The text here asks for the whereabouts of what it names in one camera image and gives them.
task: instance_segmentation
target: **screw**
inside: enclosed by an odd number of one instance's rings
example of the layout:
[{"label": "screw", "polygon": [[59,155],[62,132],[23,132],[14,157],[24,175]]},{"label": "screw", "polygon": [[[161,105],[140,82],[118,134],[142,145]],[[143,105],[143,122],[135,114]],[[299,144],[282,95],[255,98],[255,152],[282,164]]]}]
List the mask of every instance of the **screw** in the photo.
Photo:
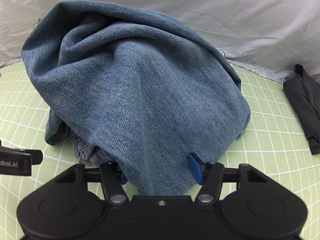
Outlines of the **screw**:
[{"label": "screw", "polygon": [[117,194],[117,195],[112,195],[110,200],[113,203],[120,204],[120,203],[125,202],[127,200],[127,198],[124,195]]},{"label": "screw", "polygon": [[198,200],[202,203],[209,203],[213,201],[213,196],[209,194],[201,194],[200,196],[198,196]]},{"label": "screw", "polygon": [[166,201],[160,200],[160,201],[158,202],[158,205],[159,205],[159,206],[165,206],[165,205],[166,205]]}]

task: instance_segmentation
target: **folded black clothing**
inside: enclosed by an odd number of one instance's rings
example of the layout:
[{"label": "folded black clothing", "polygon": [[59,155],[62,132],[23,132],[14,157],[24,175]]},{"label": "folded black clothing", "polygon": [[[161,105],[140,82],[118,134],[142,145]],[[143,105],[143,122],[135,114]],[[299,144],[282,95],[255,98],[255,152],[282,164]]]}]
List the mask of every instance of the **folded black clothing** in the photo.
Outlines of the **folded black clothing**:
[{"label": "folded black clothing", "polygon": [[320,85],[303,66],[294,66],[295,76],[283,84],[283,90],[300,119],[312,155],[320,153]]}]

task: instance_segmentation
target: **green checkered tablecloth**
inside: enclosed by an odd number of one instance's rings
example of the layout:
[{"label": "green checkered tablecloth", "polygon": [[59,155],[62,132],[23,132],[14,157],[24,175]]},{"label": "green checkered tablecloth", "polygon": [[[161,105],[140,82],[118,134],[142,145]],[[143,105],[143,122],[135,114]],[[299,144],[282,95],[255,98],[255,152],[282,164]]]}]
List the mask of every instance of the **green checkered tablecloth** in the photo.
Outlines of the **green checkered tablecloth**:
[{"label": "green checkered tablecloth", "polygon": [[[301,197],[309,215],[302,237],[320,240],[320,155],[312,156],[303,130],[284,95],[282,86],[233,65],[242,80],[252,118],[244,135],[233,142],[220,162],[237,168],[249,163]],[[41,165],[32,168],[31,177],[0,177],[0,239],[19,239],[23,233],[16,219],[19,201],[76,163],[70,139],[49,146],[44,130],[49,107],[28,79],[23,63],[0,69],[0,139],[3,146],[40,149]],[[135,188],[125,186],[129,195]],[[221,197],[234,191],[235,184],[224,184]],[[89,190],[103,198],[101,186]],[[188,194],[195,196],[199,186]]]}]

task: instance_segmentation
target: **blue denim fabric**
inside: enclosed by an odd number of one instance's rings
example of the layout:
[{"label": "blue denim fabric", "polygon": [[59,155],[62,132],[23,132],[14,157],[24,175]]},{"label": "blue denim fabric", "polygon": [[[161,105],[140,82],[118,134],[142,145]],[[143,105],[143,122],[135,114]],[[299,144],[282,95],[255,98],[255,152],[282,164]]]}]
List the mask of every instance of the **blue denim fabric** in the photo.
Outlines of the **blue denim fabric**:
[{"label": "blue denim fabric", "polygon": [[187,156],[217,161],[247,126],[240,79],[212,45],[160,12],[94,1],[57,4],[22,48],[51,107],[45,139],[68,127],[79,159],[116,160],[148,195],[186,192]]}]

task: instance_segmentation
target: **white sheet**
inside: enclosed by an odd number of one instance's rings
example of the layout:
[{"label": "white sheet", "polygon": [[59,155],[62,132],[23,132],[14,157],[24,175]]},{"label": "white sheet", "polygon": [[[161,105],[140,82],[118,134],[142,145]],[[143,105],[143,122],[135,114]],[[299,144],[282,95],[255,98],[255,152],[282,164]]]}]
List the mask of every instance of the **white sheet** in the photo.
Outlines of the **white sheet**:
[{"label": "white sheet", "polygon": [[[59,1],[0,0],[0,65],[20,58],[27,36]],[[292,76],[299,63],[320,82],[320,0],[101,1],[167,13],[230,62],[275,81]]]}]

